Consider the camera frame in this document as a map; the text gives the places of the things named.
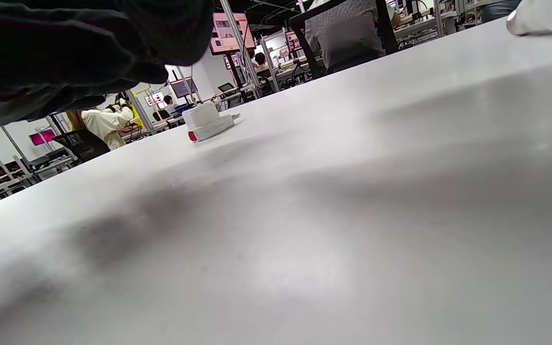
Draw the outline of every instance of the woman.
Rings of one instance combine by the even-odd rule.
[[[100,111],[92,108],[85,111],[68,112],[72,130],[88,129],[91,133],[103,140],[110,150],[115,150],[125,144],[117,131],[125,128],[133,118],[131,107],[122,98],[120,105],[110,105]]]

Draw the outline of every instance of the white jacket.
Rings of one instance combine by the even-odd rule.
[[[105,141],[110,150],[115,150],[125,144],[117,133],[129,124],[133,118],[133,112],[128,107],[122,107],[120,112],[112,112],[110,109],[90,109],[82,112],[82,120],[86,128]]]

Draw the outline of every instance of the white power adapter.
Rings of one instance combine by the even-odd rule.
[[[219,115],[212,102],[184,111],[182,118],[188,127],[189,139],[193,142],[212,138],[234,125],[234,118],[231,115]]]

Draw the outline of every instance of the black frame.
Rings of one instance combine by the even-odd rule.
[[[346,1],[347,0],[330,0],[326,4],[317,6],[311,10],[296,15],[289,21],[291,28],[293,28],[293,31],[295,31],[296,35],[298,35],[298,40],[300,45],[302,46],[302,50],[304,50],[304,53],[306,55],[308,65],[312,72],[313,80],[322,77],[323,74],[321,73],[321,68],[316,62],[314,53],[310,48],[311,46],[308,44],[305,35],[302,33],[302,29],[305,29],[306,20],[315,17],[316,15],[319,15],[325,11],[329,11],[335,6],[338,6],[339,4],[342,4]],[[391,25],[391,21],[389,19],[389,11],[387,10],[387,6],[388,5],[386,4],[385,0],[376,0],[376,8],[379,14],[379,33],[383,41],[383,46],[385,47],[385,53],[389,55],[397,52],[398,48],[397,39],[395,38],[395,33],[393,31],[393,26]]]

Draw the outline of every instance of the long hair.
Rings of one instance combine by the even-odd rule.
[[[72,131],[86,129],[86,124],[82,120],[82,111],[68,111],[68,119],[72,124]]]

